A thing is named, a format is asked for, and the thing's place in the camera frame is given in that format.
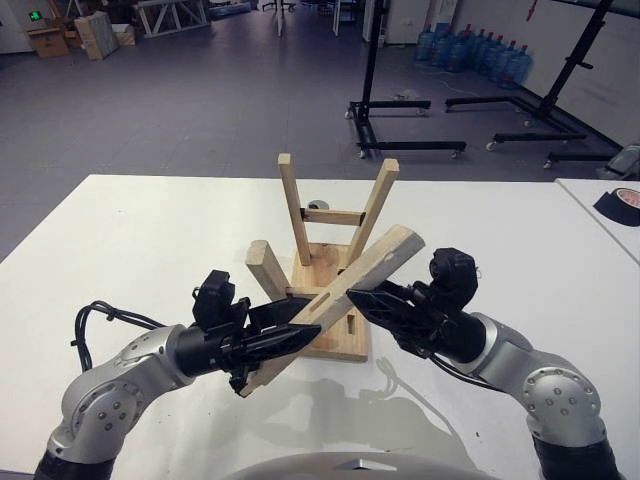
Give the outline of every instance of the white table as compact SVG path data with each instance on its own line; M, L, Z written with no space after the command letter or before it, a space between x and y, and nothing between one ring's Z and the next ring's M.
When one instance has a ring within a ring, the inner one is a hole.
M362 208L371 185L299 181L303 201L344 210ZM418 231L427 247L392 280L428 281L438 247L472 254L482 279L468 310L577 364L599 388L619 468L638 478L638 265L556 184L397 182L372 239L394 223ZM312 240L329 242L352 232L309 227ZM259 238L289 270L294 239L279 180L87 178L0 264L0 468L33 471L60 421L60 398L80 372L69 340L82 305L103 299L188 324L191 289L212 268L231 272L237 293L258 305L267 298L243 261ZM94 363L138 333L93 319ZM432 455L499 478L538 479L515 401L446 376L377 327L371 337L368 363L300 359L247 399L222 373L165 395L127 438L114 479L219 478L269 458L336 450ZM385 392L387 375L396 391Z
M635 261L640 264L640 227L621 225L598 212L593 204L605 193L616 188L640 190L640 182L617 182L612 180L575 180L561 178L556 182L605 229Z

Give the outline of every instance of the metal stand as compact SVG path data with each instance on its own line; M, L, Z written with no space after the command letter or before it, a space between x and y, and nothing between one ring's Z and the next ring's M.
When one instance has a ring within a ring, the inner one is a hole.
M293 9L296 7L296 4L291 2L269 2L262 5L262 11L264 12L264 9L267 7L273 7L276 10L278 10L278 8L287 7L290 12L293 12Z
M519 108L532 117L532 120L525 121L525 126L531 126L534 120L539 120L548 125L558 133L496 133L493 140L487 144L487 150L493 151L497 144L504 142L540 142L549 140L562 140L567 142L569 140L583 140L587 136L584 133L577 131L564 121L559 120L553 116L553 110L558 101L558 95L560 91L567 83L567 80L573 73L576 67L586 68L591 70L593 65L584 62L591 45L598 36L600 29L604 26L603 21L607 10L611 6L613 0L601 0L598 7L593 12L591 20L587 24L582 36L578 40L578 43L571 52L571 55L566 58L564 68L553 83L549 93L542 99L539 105L524 100L520 97L514 96L502 96L502 97L479 97L479 98L449 98L445 101L447 106L447 112L451 111L451 107L454 105L473 105L478 103L498 103L509 102L516 108ZM565 160L579 160L579 161L602 161L602 156L592 156L589 154L573 154L570 158ZM545 167L548 168L550 163L547 162Z
M373 131L369 120L369 112L372 108L417 108L420 114L431 107L431 102L428 100L371 101L371 87L373 85L373 74L376 68L383 6L384 0L375 0L371 41L369 42L369 57L367 60L367 73L364 79L362 100L359 102L350 102L349 109L345 114L345 118L353 120L355 123L356 131L358 132L360 158L367 157L370 150L453 150L451 156L452 158L457 158L467 147L466 142L380 142Z

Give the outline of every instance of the wooden plank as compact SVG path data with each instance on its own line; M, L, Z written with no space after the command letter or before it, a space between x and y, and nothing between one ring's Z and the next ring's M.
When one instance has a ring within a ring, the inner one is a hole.
M251 242L244 263L272 301L287 297L289 280L266 240Z
M406 227L395 225L358 257L346 270L331 282L293 319L293 323L320 325L329 329L352 307L347 290L377 287L393 272L413 257L424 241ZM267 385L278 376L302 352L263 362L260 368L249 375L247 386L240 392L246 397L260 385Z
M288 153L278 155L278 168L282 177L282 186L287 199L287 207L289 207L289 216L291 217L291 225L293 225L293 236L296 238L300 262L302 262L302 265L310 265L309 240L307 239L307 230L300 214L300 196L298 195L296 177L293 174L291 155Z
M47 0L47 2L49 3L49 8L51 8L51 13L53 13L53 18L61 18L62 13L60 13L55 0Z
M373 185L373 190L371 190L371 195L369 195L369 200L367 200L367 205L364 207L365 217L362 225L356 230L351 239L351 247L347 254L345 267L351 265L364 250L373 226L378 220L382 206L389 195L389 190L391 190L391 186L398 177L399 172L398 161L395 158L385 158L380 172L378 172L376 183Z
M285 292L287 295L291 295L292 297L302 297L302 298L313 298L318 295L324 287L287 287Z
M349 246L311 243L310 248L310 266L302 266L297 257L294 261L292 289L312 289L318 294L338 276ZM357 309L352 308L316 338L303 355L366 362L369 359L369 328L366 319Z
M302 220L311 223L327 223L330 225L353 225L359 227L364 219L363 212L347 212L343 210L320 210L303 208Z

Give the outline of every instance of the wire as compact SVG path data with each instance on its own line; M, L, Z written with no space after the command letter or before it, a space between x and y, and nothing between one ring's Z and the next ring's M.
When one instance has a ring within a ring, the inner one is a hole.
M443 361L440 357L438 357L436 355L432 355L431 357L429 357L429 360L431 360L438 368L440 368L441 370L443 370L444 372L448 373L449 375L451 375L452 377L454 377L454 378L456 378L458 380L461 380L461 381L463 381L465 383L468 383L470 385L474 385L476 387L486 388L487 390L492 390L494 392L504 393L499 388L491 386L488 383L480 381L480 380L478 380L476 378L473 378L473 377L470 377L468 375L465 375L460 370L458 370L456 367L454 367L453 365Z
M466 95L471 95L473 97L479 97L480 95L478 95L477 93L473 93L473 92L466 92L464 90L458 90L457 88L453 88L451 85L449 85L447 82L445 82L444 80L437 80L438 83L443 84L445 87L447 87L449 90L451 90L452 92L456 92L456 93L464 93Z
M80 366L82 367L83 372L93 368L93 361L91 360L91 354L89 353L89 347L87 346L85 336L87 320L89 319L89 314L91 312L104 313L107 316L108 321L112 321L115 318L130 325L146 328L147 330L154 330L165 326L162 323L156 322L155 320L145 317L144 315L140 315L139 313L119 310L102 300L96 300L95 302L91 302L91 304L82 307L76 315L75 339L71 342L71 346L78 348Z

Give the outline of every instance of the tape roll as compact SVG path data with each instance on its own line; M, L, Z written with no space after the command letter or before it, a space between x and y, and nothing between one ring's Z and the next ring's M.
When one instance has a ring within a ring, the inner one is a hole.
M640 192L616 188L600 197L593 208L609 220L629 227L640 227Z

